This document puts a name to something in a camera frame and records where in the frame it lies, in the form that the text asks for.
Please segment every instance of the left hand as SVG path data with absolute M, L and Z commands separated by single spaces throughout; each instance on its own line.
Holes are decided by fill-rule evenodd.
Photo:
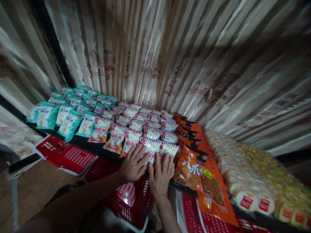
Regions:
M 140 177 L 145 173 L 147 162 L 150 153 L 147 153 L 141 160 L 143 153 L 146 150 L 146 146 L 139 144 L 134 150 L 134 146 L 130 149 L 123 161 L 120 169 L 117 171 L 122 183 L 131 183 L 140 179 Z

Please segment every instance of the striped curtain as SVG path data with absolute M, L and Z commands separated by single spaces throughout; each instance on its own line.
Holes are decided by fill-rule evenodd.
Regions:
M 26 3 L 17 2 L 12 9 L 28 18 L 10 17 L 10 3 L 1 3 L 1 10 L 17 34 L 27 27 L 20 37 L 32 45 L 40 42 L 41 48 L 32 51 L 22 39 L 12 43 L 17 51 L 31 52 L 28 63 L 45 74 L 36 80 L 47 98 L 45 90 L 58 90 L 62 77 L 52 61 L 46 63 L 49 52 Z M 44 3 L 76 83 L 126 102 L 179 112 L 273 155 L 310 146 L 308 1 Z

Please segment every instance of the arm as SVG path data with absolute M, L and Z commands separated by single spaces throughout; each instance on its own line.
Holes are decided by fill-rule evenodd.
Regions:
M 169 153 L 166 153 L 161 167 L 161 158 L 159 153 L 157 153 L 155 155 L 155 174 L 152 164 L 149 164 L 149 183 L 156 206 L 158 207 L 163 231 L 181 233 L 172 205 L 167 197 L 168 183 L 174 174 L 173 159 L 173 156 L 169 157 Z
M 144 164 L 150 154 L 148 153 L 139 161 L 145 147 L 139 145 L 135 151 L 133 150 L 134 147 L 130 149 L 117 172 L 64 194 L 33 216 L 20 229 L 20 232 L 36 232 L 30 226 L 33 225 L 31 221 L 38 219 L 43 219 L 45 223 L 48 223 L 52 229 L 51 232 L 67 232 L 73 228 L 93 206 L 109 193 L 123 184 L 139 180 L 145 173 Z

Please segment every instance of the snack bag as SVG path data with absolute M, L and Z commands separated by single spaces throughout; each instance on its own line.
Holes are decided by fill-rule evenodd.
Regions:
M 130 119 L 125 117 L 125 116 L 121 116 L 121 115 L 116 114 L 115 117 L 116 117 L 116 123 L 118 125 L 127 127 L 127 125 L 130 122 Z
M 110 111 L 104 110 L 101 112 L 101 117 L 111 119 L 114 122 L 115 115 L 117 113 L 118 113 L 117 111 L 113 111 L 113 110 L 110 110 Z
M 119 108 L 119 107 L 116 107 L 116 106 L 113 106 L 113 105 L 111 106 L 111 110 L 117 111 L 119 115 L 121 115 L 124 112 L 123 108 Z
M 148 161 L 146 164 L 151 163 L 153 164 L 155 161 L 155 155 L 157 152 L 159 152 L 160 146 L 161 146 L 161 141 L 160 140 L 154 140 L 154 139 L 148 139 L 144 137 L 140 137 L 140 143 L 143 146 L 146 146 L 146 150 L 143 153 L 144 157 L 147 153 L 150 153 L 150 157 L 148 158 Z
M 133 119 L 137 112 L 138 110 L 136 108 L 127 107 L 122 115 L 127 118 Z
M 56 119 L 56 125 L 61 126 L 69 111 L 71 109 L 76 110 L 76 108 L 77 106 L 71 106 L 69 104 L 60 104 Z
M 151 112 L 151 109 L 148 109 L 148 108 L 141 108 L 138 112 L 138 114 L 141 114 L 143 116 L 148 116 L 149 113 Z
M 161 129 L 164 129 L 166 131 L 175 132 L 178 124 L 176 123 L 170 123 L 166 120 L 162 120 L 162 127 Z
M 120 126 L 115 123 L 111 125 L 111 135 L 108 142 L 104 145 L 104 149 L 121 154 L 122 142 L 124 140 L 124 130 L 128 129 L 125 126 Z
M 129 128 L 130 130 L 142 132 L 143 131 L 143 125 L 145 124 L 144 121 L 138 121 L 138 120 L 129 120 Z
M 81 99 L 80 97 L 71 96 L 70 105 L 71 106 L 79 105 L 81 103 L 81 101 L 83 101 L 83 99 Z
M 177 151 L 180 149 L 180 146 L 174 145 L 172 143 L 162 142 L 159 152 L 160 157 L 164 159 L 165 154 L 168 152 L 170 156 L 175 157 Z
M 84 111 L 92 112 L 93 110 L 94 110 L 93 107 L 87 105 L 87 104 L 84 103 L 84 102 L 81 102 L 81 103 L 77 106 L 77 109 L 76 109 L 76 111 L 77 111 L 78 113 L 80 113 L 81 115 L 84 114 Z
M 136 148 L 139 145 L 139 138 L 142 136 L 142 133 L 133 130 L 125 130 L 124 135 L 125 135 L 125 142 L 120 158 L 126 157 L 127 153 L 132 148 L 132 146 L 135 146 Z
M 49 102 L 41 102 L 36 128 L 54 130 L 58 109 L 58 105 Z
M 155 128 L 151 128 L 149 126 L 144 127 L 144 138 L 159 139 L 161 134 L 162 134 L 161 129 L 155 129 Z
M 152 121 L 148 121 L 148 120 L 145 121 L 145 126 L 149 126 L 149 127 L 156 128 L 156 129 L 160 129 L 161 128 L 160 124 L 152 122 Z
M 113 121 L 111 119 L 95 116 L 95 129 L 87 142 L 106 143 L 108 130 L 112 123 Z
M 141 114 L 136 114 L 134 119 L 135 120 L 139 120 L 139 121 L 147 121 L 147 120 L 149 120 L 149 118 L 147 116 L 143 116 Z
M 30 109 L 26 122 L 30 122 L 33 124 L 37 122 L 40 106 L 41 103 L 38 103 Z
M 92 89 L 87 90 L 87 93 L 88 93 L 89 95 L 91 95 L 92 97 L 94 97 L 94 99 L 96 99 L 97 96 L 99 95 L 99 92 L 98 92 L 98 91 L 95 91 L 95 90 L 92 90 Z
M 161 134 L 161 140 L 164 142 L 176 144 L 178 142 L 178 134 L 163 130 Z
M 89 138 L 95 128 L 95 114 L 88 111 L 84 112 L 84 118 L 76 135 Z
M 71 88 L 71 87 L 63 87 L 63 93 L 64 94 L 68 94 L 69 92 L 75 92 L 75 88 Z
M 173 119 L 173 116 L 174 116 L 174 115 L 171 115 L 167 111 L 164 111 L 164 110 L 161 110 L 161 115 L 162 115 L 162 118 L 163 117 L 169 117 L 171 119 Z
M 71 109 L 57 132 L 70 142 L 82 120 L 82 115 Z

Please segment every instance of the hand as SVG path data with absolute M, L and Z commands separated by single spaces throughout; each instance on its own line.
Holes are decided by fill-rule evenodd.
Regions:
M 116 172 L 120 177 L 123 184 L 135 182 L 145 173 L 147 162 L 150 153 L 147 153 L 141 160 L 146 146 L 139 144 L 134 150 L 134 146 L 129 150 L 125 160 L 123 161 L 120 169 Z
M 155 174 L 153 165 L 149 164 L 149 184 L 150 189 L 155 197 L 155 201 L 159 202 L 163 198 L 167 198 L 167 189 L 169 180 L 174 175 L 174 157 L 166 153 L 164 162 L 161 167 L 161 158 L 159 153 L 155 155 Z

